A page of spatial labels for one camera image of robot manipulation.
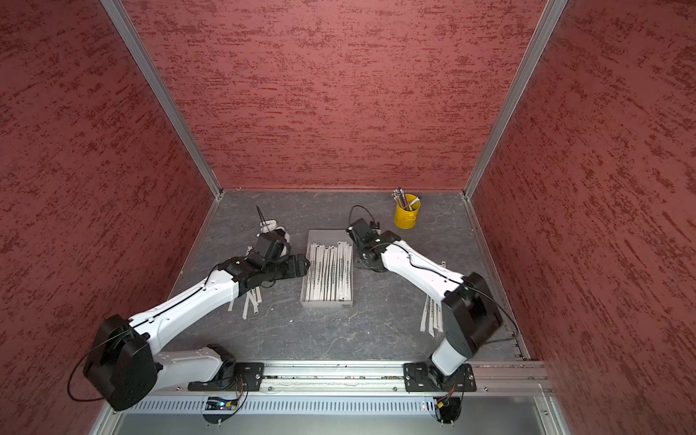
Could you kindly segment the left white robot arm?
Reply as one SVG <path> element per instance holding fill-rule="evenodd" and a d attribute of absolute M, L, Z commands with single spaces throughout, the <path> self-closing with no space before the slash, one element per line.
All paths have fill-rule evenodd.
<path fill-rule="evenodd" d="M 81 368 L 84 378 L 114 411 L 125 411 L 150 393 L 194 384 L 203 389 L 241 390 L 235 357 L 211 344 L 165 352 L 166 345 L 220 306 L 268 283 L 305 277 L 310 263 L 294 254 L 282 229 L 260 233 L 244 257 L 230 257 L 188 290 L 149 310 L 113 315 L 98 328 Z"/>

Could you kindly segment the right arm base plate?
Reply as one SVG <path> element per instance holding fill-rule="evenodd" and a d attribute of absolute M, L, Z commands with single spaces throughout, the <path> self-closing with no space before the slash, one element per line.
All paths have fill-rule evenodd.
<path fill-rule="evenodd" d="M 477 384 L 470 364 L 462 364 L 453 374 L 442 374 L 429 362 L 408 362 L 402 366 L 408 393 L 474 393 Z"/>

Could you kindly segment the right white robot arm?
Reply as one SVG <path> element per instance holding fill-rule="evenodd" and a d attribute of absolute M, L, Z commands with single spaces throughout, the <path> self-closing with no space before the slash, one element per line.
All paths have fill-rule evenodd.
<path fill-rule="evenodd" d="M 481 275 L 462 275 L 439 266 L 391 231 L 378 232 L 364 219 L 346 230 L 358 264 L 399 275 L 430 297 L 442 313 L 444 338 L 431 354 L 431 371 L 450 377 L 502 327 L 507 311 Z"/>

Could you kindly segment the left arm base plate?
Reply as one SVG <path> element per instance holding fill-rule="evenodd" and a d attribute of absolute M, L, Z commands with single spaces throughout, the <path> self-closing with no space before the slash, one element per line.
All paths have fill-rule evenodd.
<path fill-rule="evenodd" d="M 190 382 L 190 392 L 258 392 L 266 366 L 262 362 L 225 362 L 208 382 Z"/>

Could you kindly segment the translucent plastic storage box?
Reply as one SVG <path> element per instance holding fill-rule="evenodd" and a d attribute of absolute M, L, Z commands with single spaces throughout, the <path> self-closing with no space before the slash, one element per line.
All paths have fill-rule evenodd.
<path fill-rule="evenodd" d="M 303 278 L 300 303 L 305 308 L 351 307 L 353 291 L 353 241 L 342 229 L 311 229 L 308 232 L 307 275 Z"/>

